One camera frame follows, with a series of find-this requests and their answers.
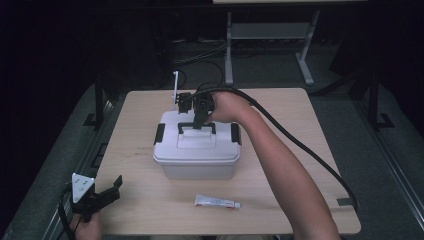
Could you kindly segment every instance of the hand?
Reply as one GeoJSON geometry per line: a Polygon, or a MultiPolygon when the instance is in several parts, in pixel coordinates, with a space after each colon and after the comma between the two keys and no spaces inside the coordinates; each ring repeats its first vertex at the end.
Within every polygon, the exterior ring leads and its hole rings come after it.
{"type": "Polygon", "coordinates": [[[77,240],[100,240],[102,238],[100,212],[94,213],[90,222],[87,223],[84,222],[80,214],[75,214],[71,221],[71,229],[75,230],[75,238],[77,240]]]}
{"type": "Polygon", "coordinates": [[[207,123],[218,121],[223,123],[240,123],[251,112],[256,112],[242,97],[229,92],[212,93],[215,110],[209,115],[207,123]]]}

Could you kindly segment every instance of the black cable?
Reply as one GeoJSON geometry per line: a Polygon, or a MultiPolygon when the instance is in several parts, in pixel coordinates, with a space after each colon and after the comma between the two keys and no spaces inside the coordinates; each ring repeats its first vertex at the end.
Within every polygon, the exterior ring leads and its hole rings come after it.
{"type": "Polygon", "coordinates": [[[246,99],[253,106],[255,106],[290,141],[292,141],[294,144],[296,144],[298,147],[300,147],[303,151],[305,151],[310,156],[312,156],[315,160],[317,160],[318,163],[320,163],[331,175],[333,175],[334,178],[336,178],[336,180],[343,186],[343,188],[346,190],[349,197],[351,198],[353,208],[355,209],[355,211],[357,210],[358,202],[356,200],[356,197],[353,194],[352,190],[349,188],[349,186],[346,184],[346,182],[343,180],[343,178],[341,178],[340,175],[336,171],[334,171],[324,160],[322,160],[315,152],[313,152],[311,149],[309,149],[307,146],[305,146],[302,142],[297,140],[293,135],[291,135],[283,126],[281,126],[281,124],[277,120],[275,120],[275,118],[271,114],[269,114],[265,110],[265,108],[263,108],[255,99],[251,98],[246,93],[244,93],[244,92],[242,92],[238,89],[232,88],[232,87],[209,88],[209,89],[200,90],[200,91],[194,93],[189,98],[187,98],[185,101],[191,101],[193,98],[195,98],[199,94],[210,93],[210,92],[230,92],[230,93],[234,93],[234,94],[246,99]]]}
{"type": "Polygon", "coordinates": [[[69,226],[69,221],[66,216],[65,207],[63,206],[63,198],[66,196],[67,193],[69,193],[72,190],[72,185],[67,184],[65,189],[62,192],[62,195],[59,198],[59,206],[57,207],[60,221],[62,222],[63,231],[59,234],[58,239],[63,235],[63,232],[66,233],[68,236],[68,239],[75,239],[75,234],[72,231],[71,227],[69,226]]]}

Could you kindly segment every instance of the tube of ointment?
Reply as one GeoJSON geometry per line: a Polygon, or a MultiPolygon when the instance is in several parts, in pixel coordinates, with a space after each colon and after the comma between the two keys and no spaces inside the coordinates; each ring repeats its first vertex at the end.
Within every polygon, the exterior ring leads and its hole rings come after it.
{"type": "Polygon", "coordinates": [[[208,197],[201,194],[196,195],[194,201],[195,206],[217,206],[226,208],[240,208],[241,204],[232,200],[225,200],[220,198],[208,197]]]}

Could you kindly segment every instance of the white plastic box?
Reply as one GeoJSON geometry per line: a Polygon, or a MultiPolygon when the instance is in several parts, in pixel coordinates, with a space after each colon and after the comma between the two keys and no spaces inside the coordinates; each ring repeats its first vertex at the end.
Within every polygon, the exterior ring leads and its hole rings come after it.
{"type": "Polygon", "coordinates": [[[239,126],[214,122],[196,130],[190,126],[193,118],[192,111],[165,112],[156,132],[153,158],[168,178],[232,178],[240,157],[239,126]]]}

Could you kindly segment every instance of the skin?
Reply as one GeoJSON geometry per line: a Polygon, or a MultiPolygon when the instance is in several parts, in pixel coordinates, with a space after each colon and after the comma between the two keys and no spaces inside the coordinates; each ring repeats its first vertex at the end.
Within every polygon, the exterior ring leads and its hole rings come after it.
{"type": "Polygon", "coordinates": [[[315,182],[292,151],[246,100],[213,94],[208,122],[237,122],[249,135],[269,185],[293,228],[295,239],[340,239],[331,212],[315,182]]]}
{"type": "Polygon", "coordinates": [[[75,238],[77,240],[100,240],[102,239],[102,223],[100,220],[100,212],[96,212],[91,216],[90,222],[84,222],[81,215],[75,214],[71,221],[71,229],[75,229],[75,238]]]}

